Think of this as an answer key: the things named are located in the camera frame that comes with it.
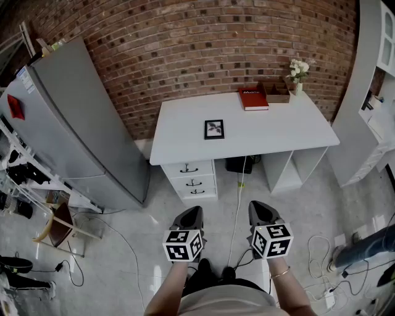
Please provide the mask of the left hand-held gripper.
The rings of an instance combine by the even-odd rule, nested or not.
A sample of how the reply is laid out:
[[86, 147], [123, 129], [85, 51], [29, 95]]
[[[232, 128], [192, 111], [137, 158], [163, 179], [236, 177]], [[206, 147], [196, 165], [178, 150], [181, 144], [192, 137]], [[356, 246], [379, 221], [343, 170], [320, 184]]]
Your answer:
[[162, 245], [170, 262], [199, 262], [204, 249], [203, 209], [191, 207], [178, 215], [165, 231]]

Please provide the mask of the black picture frame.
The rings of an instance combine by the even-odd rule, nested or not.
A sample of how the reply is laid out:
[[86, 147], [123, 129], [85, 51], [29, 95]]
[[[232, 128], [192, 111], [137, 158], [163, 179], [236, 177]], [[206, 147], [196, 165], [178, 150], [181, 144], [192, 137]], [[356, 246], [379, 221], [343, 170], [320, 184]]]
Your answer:
[[204, 139], [224, 139], [223, 120], [206, 120], [204, 122]]

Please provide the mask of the person's right forearm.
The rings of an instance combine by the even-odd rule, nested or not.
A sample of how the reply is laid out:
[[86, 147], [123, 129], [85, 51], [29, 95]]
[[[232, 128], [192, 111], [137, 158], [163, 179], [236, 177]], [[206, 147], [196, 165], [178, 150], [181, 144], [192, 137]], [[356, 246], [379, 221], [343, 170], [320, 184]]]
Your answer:
[[290, 316], [317, 316], [284, 258], [268, 259], [267, 263], [281, 309]]

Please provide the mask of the black box under desk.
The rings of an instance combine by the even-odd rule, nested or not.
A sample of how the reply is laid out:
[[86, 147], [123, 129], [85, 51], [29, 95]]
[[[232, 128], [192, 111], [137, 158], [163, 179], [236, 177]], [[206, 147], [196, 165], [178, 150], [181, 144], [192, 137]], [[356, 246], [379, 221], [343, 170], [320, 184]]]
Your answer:
[[229, 172], [251, 174], [254, 158], [252, 156], [231, 157], [225, 159], [225, 168]]

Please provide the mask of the white desk with drawers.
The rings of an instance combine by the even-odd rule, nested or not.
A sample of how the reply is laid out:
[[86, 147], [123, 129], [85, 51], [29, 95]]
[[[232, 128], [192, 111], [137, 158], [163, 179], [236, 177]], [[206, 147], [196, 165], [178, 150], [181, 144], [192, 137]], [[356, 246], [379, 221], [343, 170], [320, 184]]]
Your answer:
[[[223, 120], [225, 138], [205, 140], [206, 120]], [[255, 111], [243, 109], [238, 93], [210, 94], [161, 105], [150, 163], [162, 168], [211, 160], [216, 197], [181, 199], [173, 187], [184, 204], [195, 206], [218, 198], [218, 159], [260, 156], [269, 190], [275, 194], [300, 188], [326, 150], [338, 144], [330, 124], [306, 94]]]

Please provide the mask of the person's black trousers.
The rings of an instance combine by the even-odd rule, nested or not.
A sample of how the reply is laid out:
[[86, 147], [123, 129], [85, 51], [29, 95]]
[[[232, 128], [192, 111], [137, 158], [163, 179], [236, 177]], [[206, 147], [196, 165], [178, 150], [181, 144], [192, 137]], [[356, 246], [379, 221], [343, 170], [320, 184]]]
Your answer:
[[213, 272], [209, 260], [204, 258], [200, 260], [197, 270], [186, 281], [182, 297], [203, 289], [223, 285], [238, 285], [265, 292], [255, 283], [242, 278], [237, 278], [235, 269], [229, 266], [225, 267], [223, 269], [222, 276], [218, 277]]

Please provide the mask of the wooden chair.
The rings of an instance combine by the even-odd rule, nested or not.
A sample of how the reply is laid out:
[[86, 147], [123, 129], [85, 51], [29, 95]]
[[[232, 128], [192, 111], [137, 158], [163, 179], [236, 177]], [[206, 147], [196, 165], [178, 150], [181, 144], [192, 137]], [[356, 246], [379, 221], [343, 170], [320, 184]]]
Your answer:
[[41, 234], [33, 238], [36, 244], [42, 244], [56, 249], [60, 252], [68, 253], [71, 256], [84, 258], [84, 254], [73, 252], [71, 249], [65, 250], [63, 244], [69, 245], [69, 239], [77, 234], [83, 234], [96, 240], [102, 240], [101, 237], [88, 233], [75, 225], [72, 214], [66, 203], [62, 203], [56, 210], [52, 210], [49, 219]]

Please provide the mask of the brown wooden organizer box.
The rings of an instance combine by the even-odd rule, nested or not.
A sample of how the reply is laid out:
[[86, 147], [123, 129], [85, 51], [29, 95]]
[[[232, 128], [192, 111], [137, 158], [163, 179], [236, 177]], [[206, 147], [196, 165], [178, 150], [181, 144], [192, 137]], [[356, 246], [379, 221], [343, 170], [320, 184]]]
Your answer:
[[268, 103], [289, 103], [290, 92], [283, 80], [260, 81], [257, 87]]

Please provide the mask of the red hardcover book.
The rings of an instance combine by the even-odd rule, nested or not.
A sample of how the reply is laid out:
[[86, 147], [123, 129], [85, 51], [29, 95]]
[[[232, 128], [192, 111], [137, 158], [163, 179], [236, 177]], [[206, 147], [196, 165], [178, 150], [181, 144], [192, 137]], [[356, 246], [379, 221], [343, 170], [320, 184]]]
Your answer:
[[245, 111], [268, 110], [266, 94], [260, 88], [239, 88], [238, 92]]

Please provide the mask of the grey refrigerator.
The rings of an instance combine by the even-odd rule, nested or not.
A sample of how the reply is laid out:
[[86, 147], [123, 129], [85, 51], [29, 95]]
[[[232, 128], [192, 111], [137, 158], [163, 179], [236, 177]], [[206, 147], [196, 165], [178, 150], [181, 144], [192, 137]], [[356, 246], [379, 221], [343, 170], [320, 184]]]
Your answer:
[[[140, 209], [149, 166], [110, 100], [82, 38], [25, 66], [35, 90], [16, 78], [0, 97], [0, 116], [45, 164], [96, 205]], [[7, 95], [25, 120], [12, 118]]]

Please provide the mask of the black round pot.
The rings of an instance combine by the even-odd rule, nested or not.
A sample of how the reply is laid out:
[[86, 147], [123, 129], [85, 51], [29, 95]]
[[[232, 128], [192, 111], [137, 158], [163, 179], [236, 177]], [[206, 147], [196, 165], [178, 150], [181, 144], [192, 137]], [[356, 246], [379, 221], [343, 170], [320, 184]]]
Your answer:
[[29, 202], [24, 202], [18, 199], [15, 213], [27, 219], [31, 219], [33, 208]]

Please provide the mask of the black round stool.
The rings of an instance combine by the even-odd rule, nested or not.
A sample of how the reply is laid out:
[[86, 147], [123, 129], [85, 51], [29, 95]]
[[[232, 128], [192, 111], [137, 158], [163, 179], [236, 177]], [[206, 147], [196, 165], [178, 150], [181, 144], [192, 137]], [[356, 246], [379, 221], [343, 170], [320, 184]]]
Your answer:
[[0, 256], [0, 267], [13, 273], [26, 274], [32, 270], [33, 264], [31, 261], [19, 257]]

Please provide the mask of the red paper fridge magnet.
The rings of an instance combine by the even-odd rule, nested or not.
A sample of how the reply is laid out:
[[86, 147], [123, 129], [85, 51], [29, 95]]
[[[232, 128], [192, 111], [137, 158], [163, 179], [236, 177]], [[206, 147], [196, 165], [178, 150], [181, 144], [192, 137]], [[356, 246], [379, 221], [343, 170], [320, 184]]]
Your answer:
[[7, 95], [7, 102], [9, 105], [11, 117], [13, 119], [25, 120], [23, 110], [22, 110], [19, 100], [8, 94]]

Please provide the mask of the white fridge label sticker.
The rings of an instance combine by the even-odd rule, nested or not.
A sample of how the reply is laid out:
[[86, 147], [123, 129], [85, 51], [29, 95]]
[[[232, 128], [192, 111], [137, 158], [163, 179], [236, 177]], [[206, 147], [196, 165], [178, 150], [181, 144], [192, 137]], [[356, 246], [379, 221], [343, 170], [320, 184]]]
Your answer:
[[30, 74], [26, 67], [23, 67], [18, 73], [17, 77], [23, 83], [25, 89], [27, 90], [28, 94], [32, 93], [35, 90], [35, 85], [33, 80], [31, 79]]

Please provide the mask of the white metal table leg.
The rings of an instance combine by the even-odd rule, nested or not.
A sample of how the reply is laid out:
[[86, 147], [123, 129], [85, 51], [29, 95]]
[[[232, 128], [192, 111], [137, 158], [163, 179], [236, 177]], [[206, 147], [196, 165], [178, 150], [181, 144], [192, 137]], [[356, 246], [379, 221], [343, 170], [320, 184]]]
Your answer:
[[19, 25], [19, 31], [16, 34], [0, 42], [0, 76], [22, 46], [25, 46], [30, 57], [36, 54], [24, 21]]

